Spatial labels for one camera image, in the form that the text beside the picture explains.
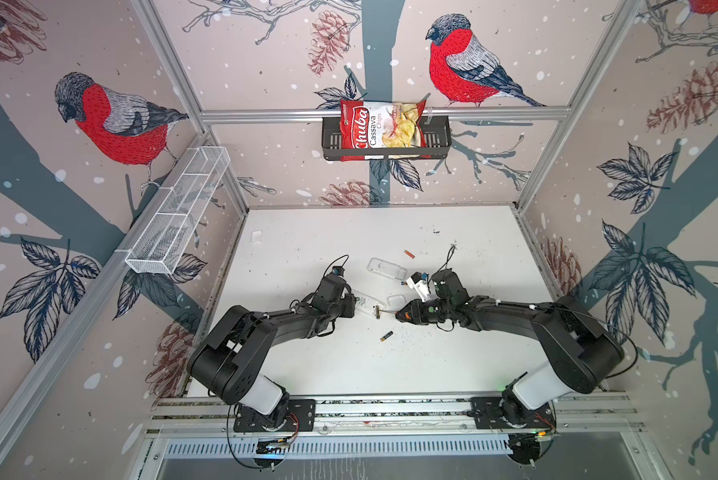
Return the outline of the white remote control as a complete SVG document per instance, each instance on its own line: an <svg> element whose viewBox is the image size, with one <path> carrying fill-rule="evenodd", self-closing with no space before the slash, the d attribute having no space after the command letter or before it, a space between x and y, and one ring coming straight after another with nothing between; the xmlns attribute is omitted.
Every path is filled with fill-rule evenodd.
<svg viewBox="0 0 718 480"><path fill-rule="evenodd" d="M409 278L406 268L377 257L373 257L369 260L367 270L370 273L400 282L406 281Z"/></svg>

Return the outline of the white air conditioner remote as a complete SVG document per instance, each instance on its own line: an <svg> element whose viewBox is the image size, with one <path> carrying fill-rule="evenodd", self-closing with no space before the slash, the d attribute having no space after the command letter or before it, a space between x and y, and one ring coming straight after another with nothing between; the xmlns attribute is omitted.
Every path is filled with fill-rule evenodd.
<svg viewBox="0 0 718 480"><path fill-rule="evenodd" d="M355 299L355 310L357 312L371 315L376 319L379 319L381 314L385 310L386 305L382 301L370 295L359 291L354 291L353 296Z"/></svg>

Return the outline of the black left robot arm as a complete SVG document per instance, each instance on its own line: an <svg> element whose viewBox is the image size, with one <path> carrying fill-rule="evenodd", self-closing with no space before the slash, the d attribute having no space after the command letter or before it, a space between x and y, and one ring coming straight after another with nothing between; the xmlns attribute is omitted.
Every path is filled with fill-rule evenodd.
<svg viewBox="0 0 718 480"><path fill-rule="evenodd" d="M289 393L261 374L269 351L284 342L329 336L336 321L352 318L355 309L344 269L334 267L316 291L285 310L231 307L194 349L186 371L229 406L252 410L266 429L281 427L290 418Z"/></svg>

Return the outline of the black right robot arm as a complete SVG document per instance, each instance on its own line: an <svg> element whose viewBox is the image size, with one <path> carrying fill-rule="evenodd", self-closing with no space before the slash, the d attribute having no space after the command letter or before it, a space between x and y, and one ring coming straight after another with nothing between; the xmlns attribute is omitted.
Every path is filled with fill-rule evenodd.
<svg viewBox="0 0 718 480"><path fill-rule="evenodd" d="M574 298L539 304L470 295L458 275L444 269L409 281L419 297L395 313L402 323L451 322L476 332L503 332L537 341L546 361L512 381L502 392L502 417L524 427L553 400L568 393L589 394L625 359L618 341L598 319L576 307Z"/></svg>

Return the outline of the red cassava chips bag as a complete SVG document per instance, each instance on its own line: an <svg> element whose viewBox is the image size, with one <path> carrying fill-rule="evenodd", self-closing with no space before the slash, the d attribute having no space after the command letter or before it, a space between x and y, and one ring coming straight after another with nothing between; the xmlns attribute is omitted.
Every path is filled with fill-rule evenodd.
<svg viewBox="0 0 718 480"><path fill-rule="evenodd" d="M410 149L426 147L419 124L426 101L418 103L342 100L341 148Z"/></svg>

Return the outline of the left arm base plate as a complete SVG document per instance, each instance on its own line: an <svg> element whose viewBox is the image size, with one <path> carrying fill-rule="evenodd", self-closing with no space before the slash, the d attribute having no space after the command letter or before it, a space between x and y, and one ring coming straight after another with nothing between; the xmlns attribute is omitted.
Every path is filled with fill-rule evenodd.
<svg viewBox="0 0 718 480"><path fill-rule="evenodd" d="M234 418L235 433L300 433L314 429L316 401L285 398L274 410L264 415L240 404Z"/></svg>

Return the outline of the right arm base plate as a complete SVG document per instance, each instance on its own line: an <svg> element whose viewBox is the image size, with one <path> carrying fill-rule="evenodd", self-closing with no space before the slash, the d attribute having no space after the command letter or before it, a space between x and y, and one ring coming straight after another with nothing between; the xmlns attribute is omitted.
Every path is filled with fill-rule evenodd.
<svg viewBox="0 0 718 480"><path fill-rule="evenodd" d="M529 410L520 402L502 397L472 397L467 415L479 430L555 430L556 418L549 404Z"/></svg>

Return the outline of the white mesh wall shelf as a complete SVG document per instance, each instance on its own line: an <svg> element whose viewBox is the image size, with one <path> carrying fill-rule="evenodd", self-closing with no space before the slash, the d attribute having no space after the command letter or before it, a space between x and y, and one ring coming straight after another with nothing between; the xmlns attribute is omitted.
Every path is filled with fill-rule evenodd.
<svg viewBox="0 0 718 480"><path fill-rule="evenodd" d="M175 272L229 163L223 147L201 146L193 151L125 259L135 273Z"/></svg>

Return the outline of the aluminium mounting rail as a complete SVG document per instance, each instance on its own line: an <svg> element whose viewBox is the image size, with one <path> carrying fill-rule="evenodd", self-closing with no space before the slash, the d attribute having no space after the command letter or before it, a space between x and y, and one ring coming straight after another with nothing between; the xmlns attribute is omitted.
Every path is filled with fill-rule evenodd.
<svg viewBox="0 0 718 480"><path fill-rule="evenodd" d="M302 436L511 433L500 415L496 392L295 396L298 411L284 431ZM233 434L237 417L249 416L217 398L161 401L143 431L148 438L220 437ZM623 392L569 394L531 414L526 431L552 433L645 431Z"/></svg>

